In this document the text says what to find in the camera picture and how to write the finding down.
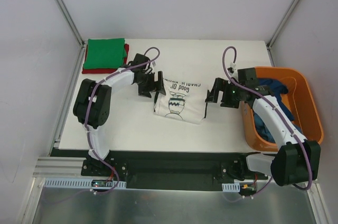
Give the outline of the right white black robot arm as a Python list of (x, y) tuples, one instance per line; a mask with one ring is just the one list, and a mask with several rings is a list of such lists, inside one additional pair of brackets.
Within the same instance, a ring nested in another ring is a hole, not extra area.
[(309, 141), (297, 129), (280, 107), (270, 86), (257, 78), (255, 68), (240, 69), (237, 74), (235, 79), (230, 71), (226, 71), (226, 79), (216, 78), (205, 101), (220, 101), (220, 105), (227, 108), (239, 108), (244, 102), (261, 118), (277, 145), (274, 156), (247, 155), (246, 161), (238, 165), (238, 174), (249, 179), (259, 172), (271, 176), (279, 186), (293, 185), (301, 189), (300, 183), (307, 183), (303, 189), (310, 189), (318, 174), (319, 143)]

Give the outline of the white green sleeved t shirt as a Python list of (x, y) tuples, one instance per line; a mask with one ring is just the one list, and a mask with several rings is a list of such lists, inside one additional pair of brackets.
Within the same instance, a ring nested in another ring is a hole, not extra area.
[(154, 114), (187, 123), (205, 119), (207, 85), (163, 79), (166, 94), (155, 95)]

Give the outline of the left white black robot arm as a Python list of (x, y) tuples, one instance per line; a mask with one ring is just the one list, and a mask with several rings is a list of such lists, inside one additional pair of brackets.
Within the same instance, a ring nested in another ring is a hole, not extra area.
[(152, 93), (166, 94), (163, 72), (154, 72), (155, 63), (144, 54), (136, 54), (133, 61), (124, 64), (112, 74), (96, 82), (84, 79), (81, 82), (73, 114), (83, 125), (88, 154), (96, 159), (93, 169), (101, 176), (111, 171), (111, 162), (106, 159), (109, 153), (108, 140), (103, 129), (110, 115), (111, 97), (124, 87), (137, 84), (138, 95), (150, 98)]

